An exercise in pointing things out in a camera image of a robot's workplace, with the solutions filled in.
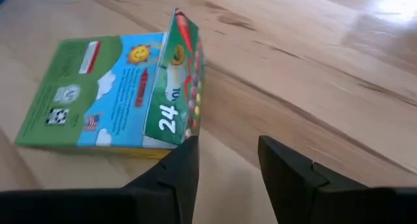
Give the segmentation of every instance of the sun illustration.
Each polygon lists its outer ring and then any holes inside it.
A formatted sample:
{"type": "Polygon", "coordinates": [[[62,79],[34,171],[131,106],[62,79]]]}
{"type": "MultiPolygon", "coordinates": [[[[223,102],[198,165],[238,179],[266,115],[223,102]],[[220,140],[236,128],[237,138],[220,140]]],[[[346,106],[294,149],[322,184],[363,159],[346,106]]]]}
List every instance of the sun illustration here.
{"type": "Polygon", "coordinates": [[[181,65],[185,60],[185,56],[186,55],[183,46],[177,45],[175,47],[174,59],[171,60],[171,64],[181,65]]]}
{"type": "Polygon", "coordinates": [[[128,64],[138,65],[140,62],[147,62],[148,57],[151,54],[151,45],[139,45],[132,47],[128,55],[128,64]]]}

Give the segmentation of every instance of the printed number 24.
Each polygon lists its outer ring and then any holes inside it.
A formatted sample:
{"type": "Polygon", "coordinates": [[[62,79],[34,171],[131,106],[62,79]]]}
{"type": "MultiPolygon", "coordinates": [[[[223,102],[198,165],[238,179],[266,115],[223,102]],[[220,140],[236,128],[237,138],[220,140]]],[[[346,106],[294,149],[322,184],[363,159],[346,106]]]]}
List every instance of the printed number 24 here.
{"type": "Polygon", "coordinates": [[[178,111],[175,110],[174,106],[167,107],[160,105],[159,108],[162,110],[161,114],[171,120],[171,122],[169,122],[167,119],[159,120],[159,129],[164,130],[165,126],[167,126],[172,133],[175,133],[175,121],[173,119],[174,115],[178,115],[178,111]]]}

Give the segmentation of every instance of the white label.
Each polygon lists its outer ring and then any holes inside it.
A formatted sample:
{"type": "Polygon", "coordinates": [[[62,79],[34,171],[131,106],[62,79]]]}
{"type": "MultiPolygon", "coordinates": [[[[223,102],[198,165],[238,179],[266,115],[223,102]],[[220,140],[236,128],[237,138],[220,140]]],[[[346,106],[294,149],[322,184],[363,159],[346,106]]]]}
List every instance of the white label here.
{"type": "Polygon", "coordinates": [[[165,96],[167,100],[174,102],[180,96],[181,85],[186,79],[186,71],[183,65],[176,66],[170,64],[167,67],[167,86],[165,96]]]}
{"type": "Polygon", "coordinates": [[[81,63],[81,67],[79,68],[79,74],[86,74],[90,70],[91,61],[93,60],[94,54],[96,53],[98,47],[98,41],[90,42],[85,51],[83,62],[81,63]]]}

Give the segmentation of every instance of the red crayon illustration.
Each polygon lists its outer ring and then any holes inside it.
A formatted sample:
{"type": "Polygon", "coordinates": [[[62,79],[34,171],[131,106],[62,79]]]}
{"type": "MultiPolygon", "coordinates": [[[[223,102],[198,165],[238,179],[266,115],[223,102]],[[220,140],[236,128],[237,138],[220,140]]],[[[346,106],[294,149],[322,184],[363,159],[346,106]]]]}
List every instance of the red crayon illustration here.
{"type": "Polygon", "coordinates": [[[100,46],[101,45],[102,45],[101,41],[98,41],[97,44],[96,44],[96,49],[94,50],[94,53],[93,53],[93,58],[91,59],[91,63],[89,65],[89,68],[87,69],[88,74],[90,74],[91,71],[93,70],[94,63],[97,60],[98,51],[100,51],[100,46]]]}
{"type": "Polygon", "coordinates": [[[148,82],[148,69],[143,71],[141,82],[139,83],[139,91],[137,92],[135,106],[141,107],[143,102],[143,95],[145,94],[146,83],[148,82]]]}
{"type": "Polygon", "coordinates": [[[188,20],[179,9],[175,10],[175,19],[177,19],[178,28],[181,34],[182,39],[184,39],[185,44],[187,45],[190,53],[193,53],[193,47],[191,45],[191,34],[190,28],[188,28],[188,20]]]}
{"type": "MultiPolygon", "coordinates": [[[[190,28],[188,27],[188,20],[185,17],[184,13],[182,13],[179,9],[175,10],[175,19],[177,20],[177,25],[181,34],[182,39],[184,39],[185,44],[187,45],[188,50],[190,53],[193,53],[193,47],[191,43],[191,33],[190,28]]],[[[184,93],[185,93],[185,100],[188,100],[188,85],[191,83],[191,64],[193,63],[192,56],[188,59],[188,75],[184,82],[184,93]]]]}

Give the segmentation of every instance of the cloud illustration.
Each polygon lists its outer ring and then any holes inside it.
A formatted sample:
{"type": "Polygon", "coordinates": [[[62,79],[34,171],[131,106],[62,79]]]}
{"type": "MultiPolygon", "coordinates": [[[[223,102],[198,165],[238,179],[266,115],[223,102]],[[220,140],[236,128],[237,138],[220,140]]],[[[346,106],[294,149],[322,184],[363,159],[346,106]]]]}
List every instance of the cloud illustration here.
{"type": "Polygon", "coordinates": [[[97,97],[96,100],[103,97],[103,94],[108,93],[112,86],[113,82],[116,80],[116,75],[111,73],[111,70],[109,72],[106,72],[104,76],[102,76],[97,82],[98,82],[98,91],[97,91],[97,97]]]}
{"type": "Polygon", "coordinates": [[[110,143],[111,135],[108,133],[106,129],[101,129],[97,135],[96,146],[110,147],[110,143]]]}

